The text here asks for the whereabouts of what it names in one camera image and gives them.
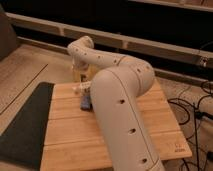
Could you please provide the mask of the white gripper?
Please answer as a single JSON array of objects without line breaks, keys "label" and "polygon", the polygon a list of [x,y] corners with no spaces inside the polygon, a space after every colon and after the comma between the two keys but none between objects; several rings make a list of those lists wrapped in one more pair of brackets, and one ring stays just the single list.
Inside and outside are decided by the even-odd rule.
[{"label": "white gripper", "polygon": [[[84,71],[74,68],[72,71],[73,81],[74,82],[90,81],[97,72],[98,72],[98,68],[93,65],[90,65],[88,69]],[[90,89],[90,84],[88,83],[80,83],[78,86],[73,87],[73,91],[75,93],[81,93],[89,89]]]}]

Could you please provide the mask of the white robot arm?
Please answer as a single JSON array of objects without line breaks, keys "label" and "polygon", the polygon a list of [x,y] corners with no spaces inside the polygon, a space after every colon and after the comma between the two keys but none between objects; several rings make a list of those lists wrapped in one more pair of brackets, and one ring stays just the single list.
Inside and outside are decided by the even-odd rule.
[{"label": "white robot arm", "polygon": [[91,80],[90,96],[114,171],[165,171],[136,102],[154,83],[152,66],[133,56],[96,50],[88,36],[67,50],[75,68],[100,68]]}]

